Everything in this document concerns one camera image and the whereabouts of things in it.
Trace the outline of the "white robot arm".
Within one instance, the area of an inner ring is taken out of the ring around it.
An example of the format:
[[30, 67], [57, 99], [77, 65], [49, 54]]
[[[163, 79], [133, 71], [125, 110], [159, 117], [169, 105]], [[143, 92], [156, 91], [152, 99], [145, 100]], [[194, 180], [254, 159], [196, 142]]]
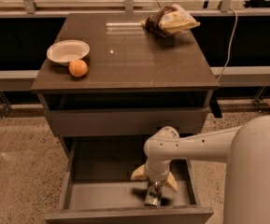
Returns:
[[173, 160], [220, 161], [227, 164], [224, 224], [270, 224], [270, 115], [211, 133], [180, 137], [166, 126], [144, 145], [146, 163], [133, 180], [159, 182], [173, 191]]

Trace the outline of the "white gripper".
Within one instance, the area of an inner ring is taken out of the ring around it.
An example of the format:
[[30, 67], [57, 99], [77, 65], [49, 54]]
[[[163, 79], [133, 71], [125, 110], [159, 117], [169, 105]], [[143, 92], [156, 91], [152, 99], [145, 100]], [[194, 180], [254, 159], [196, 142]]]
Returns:
[[167, 188], [174, 192], [178, 191], [178, 183], [173, 174], [170, 173], [170, 161], [147, 159], [145, 165], [136, 168], [131, 175], [132, 181], [147, 179], [164, 182]]

